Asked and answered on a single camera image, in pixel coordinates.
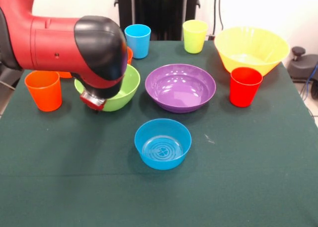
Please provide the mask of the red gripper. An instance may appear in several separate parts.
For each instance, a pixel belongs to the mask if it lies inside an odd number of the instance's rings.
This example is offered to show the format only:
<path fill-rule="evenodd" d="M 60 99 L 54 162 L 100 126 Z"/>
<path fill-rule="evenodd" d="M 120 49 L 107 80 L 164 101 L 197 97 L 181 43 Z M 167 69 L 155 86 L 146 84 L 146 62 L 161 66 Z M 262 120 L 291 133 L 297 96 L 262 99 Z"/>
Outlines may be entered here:
<path fill-rule="evenodd" d="M 97 110 L 97 111 L 102 111 L 104 108 L 104 105 L 106 103 L 105 99 L 99 99 L 99 98 L 93 97 L 89 94 L 82 94 L 80 96 L 80 99 L 89 108 L 91 108 L 93 110 Z"/>

